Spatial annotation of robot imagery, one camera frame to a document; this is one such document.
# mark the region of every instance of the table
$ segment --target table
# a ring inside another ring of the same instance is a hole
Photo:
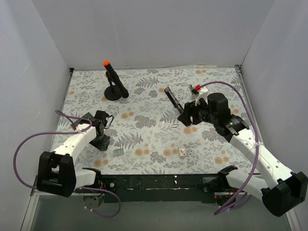
[[[191,102],[187,86],[221,80],[241,85],[234,68],[169,68],[118,70],[123,85],[129,91],[127,99],[106,100],[104,90],[109,86],[105,71],[74,71],[63,111],[83,116],[103,110],[115,116],[110,129],[108,150],[101,152],[88,145],[75,163],[76,169],[93,167],[102,174],[195,174],[217,173],[235,165],[248,173],[251,163],[231,144],[219,136],[211,124],[185,127],[179,121],[177,109],[164,93],[169,86],[184,106]],[[229,100],[231,113],[248,122],[247,114],[237,94],[228,86],[209,86],[210,93],[221,92]],[[61,118],[57,131],[72,130]],[[61,145],[68,136],[55,136],[52,148]],[[187,156],[179,157],[178,147],[185,145]],[[114,156],[113,150],[123,148],[124,155]]]

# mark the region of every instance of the white wall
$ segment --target white wall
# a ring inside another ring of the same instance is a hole
[[[69,67],[241,64],[274,0],[32,0]]]
[[[69,70],[31,0],[0,0],[0,230],[20,230],[30,189],[13,172],[13,154],[27,136],[53,131]],[[51,137],[34,138],[17,158],[22,178],[35,180]]]
[[[308,175],[308,1],[276,0],[242,65],[265,144]],[[308,230],[308,198],[296,209]]]

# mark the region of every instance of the orange cap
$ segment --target orange cap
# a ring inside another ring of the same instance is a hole
[[[103,63],[104,66],[107,66],[107,65],[109,65],[109,64],[110,64],[110,62],[109,62],[108,60],[106,60],[106,61]]]

